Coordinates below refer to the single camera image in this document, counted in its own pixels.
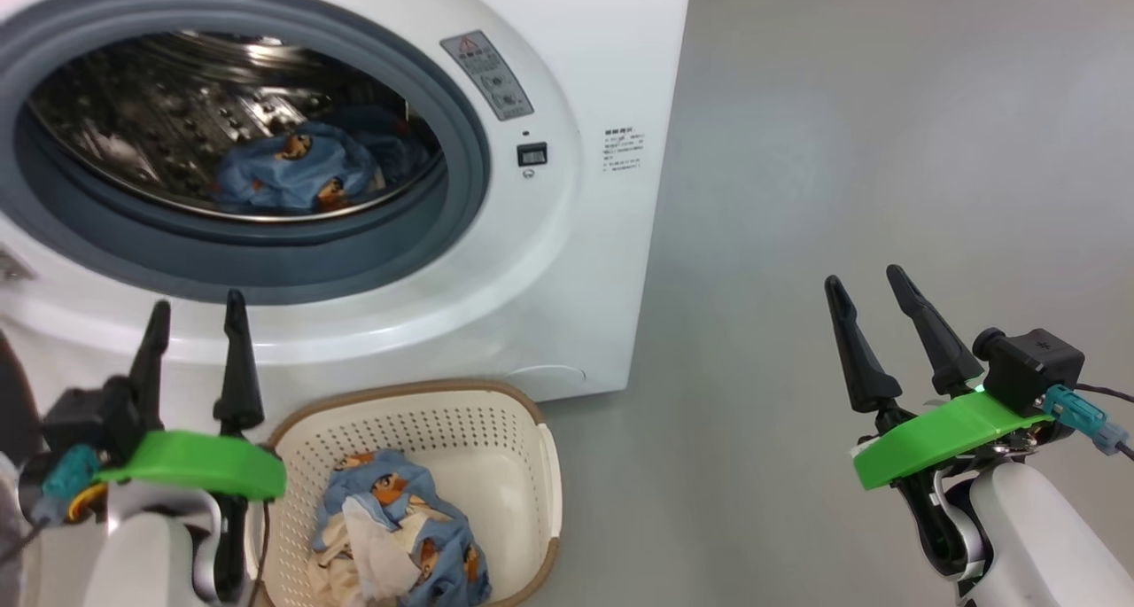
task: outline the cable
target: cable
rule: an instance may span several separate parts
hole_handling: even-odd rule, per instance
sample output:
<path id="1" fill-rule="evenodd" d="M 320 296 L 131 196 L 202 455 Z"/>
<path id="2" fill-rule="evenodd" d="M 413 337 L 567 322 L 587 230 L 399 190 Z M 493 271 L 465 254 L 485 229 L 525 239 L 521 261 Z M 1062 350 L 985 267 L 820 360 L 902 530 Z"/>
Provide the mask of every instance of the cable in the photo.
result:
<path id="1" fill-rule="evenodd" d="M 260 546 L 260 560 L 256 563 L 256 580 L 252 582 L 252 593 L 248 595 L 248 607 L 256 607 L 256 595 L 259 595 L 260 592 L 260 585 L 264 583 L 264 562 L 268 560 L 268 526 L 269 526 L 269 516 L 271 515 L 268 512 L 268 501 L 264 501 L 263 505 L 264 505 L 263 545 Z"/>
<path id="2" fill-rule="evenodd" d="M 24 551 L 25 547 L 32 545 L 32 541 L 39 538 L 40 532 L 43 531 L 43 528 L 45 526 L 48 526 L 48 521 L 40 521 L 39 523 L 32 525 L 32 531 L 28 531 L 27 536 L 19 539 L 19 541 L 11 546 L 7 551 L 0 554 L 0 566 L 7 565 L 10 560 L 19 556 Z"/>
<path id="3" fill-rule="evenodd" d="M 1103 388 L 1102 386 L 1089 386 L 1086 383 L 1080 383 L 1075 386 L 1076 390 L 1085 390 L 1088 393 L 1098 393 L 1101 395 L 1107 395 L 1108 397 L 1115 397 L 1123 399 L 1124 402 L 1134 403 L 1134 397 L 1127 395 L 1126 393 L 1119 393 L 1118 390 L 1111 390 L 1110 388 Z"/>

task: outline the small button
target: small button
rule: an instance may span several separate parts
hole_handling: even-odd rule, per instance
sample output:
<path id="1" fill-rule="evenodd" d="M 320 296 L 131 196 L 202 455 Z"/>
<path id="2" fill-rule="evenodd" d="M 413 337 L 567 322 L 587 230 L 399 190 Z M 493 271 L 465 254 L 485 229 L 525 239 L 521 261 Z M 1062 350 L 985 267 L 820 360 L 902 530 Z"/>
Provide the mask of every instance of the small button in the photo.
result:
<path id="1" fill-rule="evenodd" d="M 521 167 L 538 167 L 548 163 L 548 143 L 521 144 L 516 147 L 516 162 Z"/>

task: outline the warning label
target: warning label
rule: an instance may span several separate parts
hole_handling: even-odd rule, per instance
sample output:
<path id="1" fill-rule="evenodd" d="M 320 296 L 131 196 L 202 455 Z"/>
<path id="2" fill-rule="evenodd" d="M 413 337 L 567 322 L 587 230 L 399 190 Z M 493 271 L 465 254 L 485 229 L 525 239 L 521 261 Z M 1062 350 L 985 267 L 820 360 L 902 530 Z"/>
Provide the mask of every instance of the warning label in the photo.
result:
<path id="1" fill-rule="evenodd" d="M 645 151 L 645 135 L 634 130 L 634 127 L 616 127 L 607 129 L 602 143 L 602 171 L 625 171 L 642 166 L 642 152 Z"/>
<path id="2" fill-rule="evenodd" d="M 534 113 L 532 103 L 516 76 L 481 31 L 442 39 L 441 47 L 460 65 L 465 75 L 496 111 L 498 119 L 515 119 Z"/>

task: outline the stainless steel drum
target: stainless steel drum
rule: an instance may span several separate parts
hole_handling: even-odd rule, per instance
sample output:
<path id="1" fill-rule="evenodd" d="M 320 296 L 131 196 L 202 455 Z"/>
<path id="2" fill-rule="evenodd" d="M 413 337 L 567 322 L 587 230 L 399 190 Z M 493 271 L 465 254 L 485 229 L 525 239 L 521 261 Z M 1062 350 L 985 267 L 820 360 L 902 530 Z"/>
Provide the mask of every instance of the stainless steel drum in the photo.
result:
<path id="1" fill-rule="evenodd" d="M 417 175 L 328 212 L 231 212 L 212 201 L 214 171 L 231 146 L 356 103 L 407 119 L 431 153 Z M 49 75 L 29 106 L 70 155 L 109 183 L 222 219 L 333 219 L 384 203 L 443 167 L 437 140 L 405 99 L 337 59 L 271 37 L 184 31 L 118 42 Z"/>

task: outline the cartoon character print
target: cartoon character print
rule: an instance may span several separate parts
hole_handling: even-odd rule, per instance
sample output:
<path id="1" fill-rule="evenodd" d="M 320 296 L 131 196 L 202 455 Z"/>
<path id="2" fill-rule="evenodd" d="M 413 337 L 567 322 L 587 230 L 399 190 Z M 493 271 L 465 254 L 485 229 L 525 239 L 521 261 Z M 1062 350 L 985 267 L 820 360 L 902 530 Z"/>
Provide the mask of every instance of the cartoon character print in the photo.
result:
<path id="1" fill-rule="evenodd" d="M 336 472 L 341 472 L 344 470 L 354 470 L 359 465 L 366 465 L 367 463 L 372 463 L 373 461 L 374 461 L 374 453 L 371 452 L 363 454 L 352 454 L 350 456 L 344 457 L 342 461 L 340 461 L 335 466 L 335 470 Z"/>
<path id="2" fill-rule="evenodd" d="M 284 149 L 276 154 L 277 160 L 301 160 L 307 157 L 311 152 L 311 135 L 296 135 L 291 134 L 287 136 L 287 142 L 284 143 Z"/>
<path id="3" fill-rule="evenodd" d="M 370 491 L 378 499 L 378 504 L 386 507 L 398 500 L 401 497 L 401 490 L 406 489 L 408 484 L 409 481 L 398 477 L 397 472 L 392 472 L 374 481 Z"/>
<path id="4" fill-rule="evenodd" d="M 319 195 L 316 195 L 315 200 L 319 202 L 320 211 L 335 211 L 350 204 L 347 200 L 347 192 L 342 187 L 342 180 L 337 178 L 337 176 L 332 176 L 331 179 L 327 180 L 327 184 L 319 189 Z"/>
<path id="5" fill-rule="evenodd" d="M 414 583 L 414 587 L 420 587 L 433 575 L 433 570 L 437 567 L 437 560 L 440 558 L 441 553 L 438 551 L 437 546 L 433 545 L 433 539 L 425 539 L 422 541 L 420 555 L 421 557 L 417 563 L 417 568 L 421 570 L 422 573 L 417 576 L 417 582 Z"/>

